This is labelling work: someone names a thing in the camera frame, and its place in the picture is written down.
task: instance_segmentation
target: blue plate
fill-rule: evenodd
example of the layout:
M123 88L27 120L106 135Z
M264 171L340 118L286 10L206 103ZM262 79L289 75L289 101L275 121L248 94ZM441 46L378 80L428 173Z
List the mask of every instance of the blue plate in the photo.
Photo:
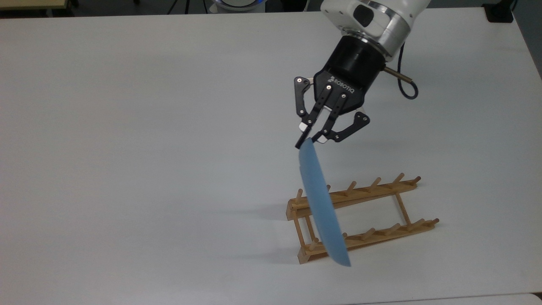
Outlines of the blue plate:
M307 193L308 205L327 253L338 264L350 266L339 221L310 138L306 139L299 149L299 169Z

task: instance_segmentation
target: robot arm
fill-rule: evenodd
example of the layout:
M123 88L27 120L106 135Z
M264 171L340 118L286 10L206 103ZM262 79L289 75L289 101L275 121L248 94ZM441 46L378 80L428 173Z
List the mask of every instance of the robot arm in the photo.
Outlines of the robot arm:
M414 20L430 0L324 0L320 9L341 30L343 38L321 71L314 78L296 77L295 105L301 118L299 148L307 138L322 109L330 114L313 141L328 139L340 142L369 123L358 111L352 125L342 131L332 130L335 120L360 108L365 93L382 70L402 79L407 77L385 67L407 39ZM305 109L304 93L314 86L315 104Z

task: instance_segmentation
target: table surface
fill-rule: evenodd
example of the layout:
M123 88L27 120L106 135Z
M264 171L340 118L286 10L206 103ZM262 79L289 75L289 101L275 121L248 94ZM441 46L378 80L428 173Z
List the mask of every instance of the table surface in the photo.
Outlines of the table surface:
M542 290L542 82L516 23L416 20L404 99L317 146L331 191L422 177L429 232L299 265L293 79L340 33L318 12L0 20L0 303L348 304ZM391 198L345 232L401 221Z
M1 0L0 10L63 9L67 0Z

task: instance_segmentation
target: black object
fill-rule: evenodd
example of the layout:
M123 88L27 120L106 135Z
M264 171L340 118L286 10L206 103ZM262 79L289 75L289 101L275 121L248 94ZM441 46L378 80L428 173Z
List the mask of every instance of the black object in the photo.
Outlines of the black object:
M510 10L514 0L502 0L497 4L482 4L482 7L486 10L487 21L494 23L512 23L514 16Z
M405 44L403 43L403 45L401 46L401 51L399 51L399 59L397 60L397 73L401 73L401 62L403 61L403 50L405 48ZM399 84L399 90L401 91L401 94L408 98L408 99L415 99L418 97L418 86L416 86L416 84L411 81L409 84L412 86L412 88L414 88L414 95L413 96L410 96L408 95L405 90L403 90L403 83L401 82L400 79L397 79L397 83Z
M356 19L359 24L362 25L362 27L367 27L375 17L375 13L372 11L372 9L364 5L358 5L358 7L356 7L354 10L353 15L354 19Z
M281 0L283 11L303 11L307 0Z
M352 125L342 131L333 131L335 120L347 112L361 107L365 101L365 93L384 68L384 56L373 46L352 36L343 36L321 71L314 75L315 103L310 113L305 109L303 96L310 87L306 78L296 77L294 80L295 106L301 124L305 130L298 140L299 148L308 136L318 114L323 107L331 113L321 131L312 140L320 136L340 142L369 123L369 118L357 112Z

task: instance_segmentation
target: robotiq logo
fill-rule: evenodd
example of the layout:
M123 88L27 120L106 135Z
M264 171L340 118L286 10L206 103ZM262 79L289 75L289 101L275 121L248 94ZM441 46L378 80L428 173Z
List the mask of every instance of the robotiq logo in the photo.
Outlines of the robotiq logo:
M336 85L339 85L340 87L348 90L350 93L354 93L354 88L351 88L349 85L343 83L342 81L336 79L334 76L332 76L330 79L327 80L328 82L332 82Z

